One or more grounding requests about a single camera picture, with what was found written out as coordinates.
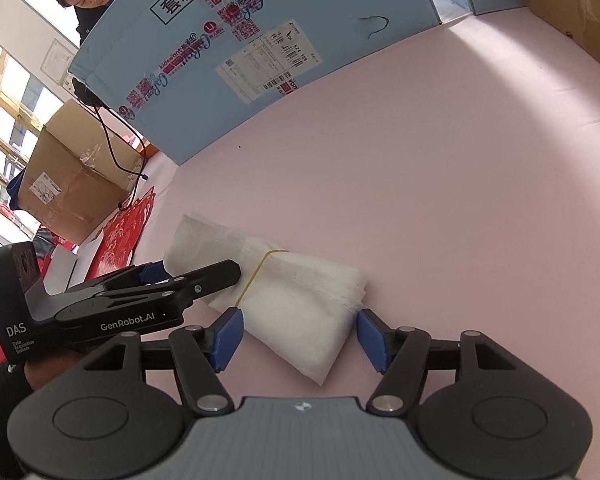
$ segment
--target ribbed gray surface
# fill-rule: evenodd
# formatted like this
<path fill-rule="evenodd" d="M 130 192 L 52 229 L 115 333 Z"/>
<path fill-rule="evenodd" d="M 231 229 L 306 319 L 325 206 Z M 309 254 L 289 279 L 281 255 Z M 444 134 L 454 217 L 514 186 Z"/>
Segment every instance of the ribbed gray surface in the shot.
<path fill-rule="evenodd" d="M 300 410 L 298 406 L 311 405 Z M 400 420 L 353 398 L 250 397 L 197 422 L 184 443 L 134 480 L 461 480 L 434 462 Z"/>

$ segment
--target white label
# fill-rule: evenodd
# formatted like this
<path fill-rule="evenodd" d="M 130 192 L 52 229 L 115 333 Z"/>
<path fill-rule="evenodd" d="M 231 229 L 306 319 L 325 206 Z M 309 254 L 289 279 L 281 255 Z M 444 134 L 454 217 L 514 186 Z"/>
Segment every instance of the white label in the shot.
<path fill-rule="evenodd" d="M 56 183 L 46 173 L 40 175 L 29 189 L 35 196 L 42 200 L 44 205 L 51 202 L 62 192 L 62 189 L 56 186 Z"/>
<path fill-rule="evenodd" d="M 294 20 L 270 30 L 216 68 L 245 103 L 251 103 L 322 63 Z"/>

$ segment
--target blue gripper pad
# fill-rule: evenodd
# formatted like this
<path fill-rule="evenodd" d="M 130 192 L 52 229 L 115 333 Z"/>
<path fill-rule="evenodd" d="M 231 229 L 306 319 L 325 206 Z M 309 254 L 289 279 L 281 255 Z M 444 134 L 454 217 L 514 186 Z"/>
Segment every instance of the blue gripper pad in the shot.
<path fill-rule="evenodd" d="M 173 278 L 173 276 L 164 270 L 164 264 L 161 260 L 146 266 L 140 273 L 140 282 L 145 285 L 160 283 L 164 280 L 170 280 L 171 278 Z"/>
<path fill-rule="evenodd" d="M 216 372 L 222 372 L 235 350 L 242 341 L 244 332 L 244 318 L 242 311 L 238 308 L 229 320 L 222 325 L 214 334 L 211 352 L 208 354 L 209 364 Z"/>
<path fill-rule="evenodd" d="M 373 324 L 364 310 L 358 313 L 356 331 L 358 333 L 358 342 L 376 369 L 376 372 L 384 374 L 391 364 L 392 357 L 386 347 L 384 334 Z"/>

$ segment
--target blue cardboard box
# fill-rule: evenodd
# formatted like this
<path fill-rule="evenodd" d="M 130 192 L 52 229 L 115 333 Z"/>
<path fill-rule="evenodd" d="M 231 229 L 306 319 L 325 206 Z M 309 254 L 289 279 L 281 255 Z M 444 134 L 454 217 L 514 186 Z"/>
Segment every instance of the blue cardboard box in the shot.
<path fill-rule="evenodd" d="M 115 0 L 69 70 L 182 164 L 301 86 L 438 24 L 431 0 Z"/>

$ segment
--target dark blue cloth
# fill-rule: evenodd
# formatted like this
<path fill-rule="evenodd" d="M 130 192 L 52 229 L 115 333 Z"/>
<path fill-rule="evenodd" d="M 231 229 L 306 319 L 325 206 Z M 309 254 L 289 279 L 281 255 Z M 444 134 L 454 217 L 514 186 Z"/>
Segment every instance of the dark blue cloth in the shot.
<path fill-rule="evenodd" d="M 14 176 L 11 181 L 7 184 L 7 194 L 11 197 L 9 200 L 9 209 L 17 211 L 18 207 L 18 192 L 20 191 L 20 184 L 22 184 L 22 178 L 24 177 L 24 170 Z"/>

